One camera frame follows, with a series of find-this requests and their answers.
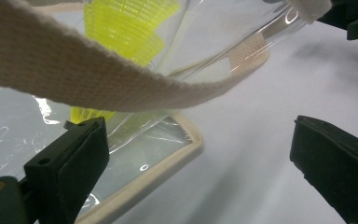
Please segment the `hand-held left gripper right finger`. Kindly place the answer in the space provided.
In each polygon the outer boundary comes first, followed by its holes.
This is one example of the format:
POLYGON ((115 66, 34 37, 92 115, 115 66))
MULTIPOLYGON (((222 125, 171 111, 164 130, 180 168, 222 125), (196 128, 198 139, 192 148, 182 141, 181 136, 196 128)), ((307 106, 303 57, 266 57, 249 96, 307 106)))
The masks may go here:
POLYGON ((326 121, 296 118, 290 161, 347 224, 358 224, 358 138, 326 121))

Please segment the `transparent bag with beige trim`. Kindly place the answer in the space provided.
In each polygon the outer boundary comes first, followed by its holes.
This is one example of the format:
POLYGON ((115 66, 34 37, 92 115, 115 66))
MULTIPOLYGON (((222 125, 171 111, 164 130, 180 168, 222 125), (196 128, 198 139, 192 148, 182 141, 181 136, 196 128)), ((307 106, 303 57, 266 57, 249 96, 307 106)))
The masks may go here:
MULTIPOLYGON (((268 59, 272 40, 320 19, 331 0, 222 1, 180 8, 153 32, 164 49, 141 66, 57 21, 51 2, 0 0, 0 224, 39 223, 24 165, 74 124, 72 106, 105 120, 110 154, 179 109, 228 91, 268 59)), ((85 211, 74 224, 115 220, 198 151, 191 143, 85 211)))

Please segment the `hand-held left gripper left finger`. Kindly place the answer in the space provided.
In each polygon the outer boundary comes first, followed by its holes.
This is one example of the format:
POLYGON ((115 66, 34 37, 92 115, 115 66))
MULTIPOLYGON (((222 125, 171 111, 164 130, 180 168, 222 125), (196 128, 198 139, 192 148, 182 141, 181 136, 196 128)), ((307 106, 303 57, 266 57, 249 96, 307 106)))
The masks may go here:
POLYGON ((40 224, 74 224, 109 162, 104 118, 72 125, 24 165, 40 224))

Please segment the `white table sheet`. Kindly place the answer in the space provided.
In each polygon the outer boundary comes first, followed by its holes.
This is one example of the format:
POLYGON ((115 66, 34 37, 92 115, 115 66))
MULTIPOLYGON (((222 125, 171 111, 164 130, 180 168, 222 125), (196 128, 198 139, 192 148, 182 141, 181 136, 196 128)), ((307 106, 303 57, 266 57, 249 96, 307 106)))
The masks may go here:
POLYGON ((295 119, 358 137, 358 40, 315 22, 229 93, 184 112, 203 150, 115 224, 345 224, 290 162, 295 119))

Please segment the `yellow shuttlecock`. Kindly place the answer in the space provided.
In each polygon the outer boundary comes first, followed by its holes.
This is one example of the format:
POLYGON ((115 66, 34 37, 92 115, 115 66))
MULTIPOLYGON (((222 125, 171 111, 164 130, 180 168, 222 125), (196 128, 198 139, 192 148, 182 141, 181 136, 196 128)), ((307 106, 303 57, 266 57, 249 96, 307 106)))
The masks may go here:
POLYGON ((84 5, 85 30, 120 25, 154 31, 180 8, 177 0, 89 0, 84 5))
POLYGON ((86 36, 141 66, 147 66, 165 47, 158 35, 139 29, 87 28, 86 36))
POLYGON ((88 119, 103 117, 106 120, 111 119, 116 114, 115 111, 103 111, 90 108, 72 106, 70 110, 70 120, 73 123, 80 123, 88 119))

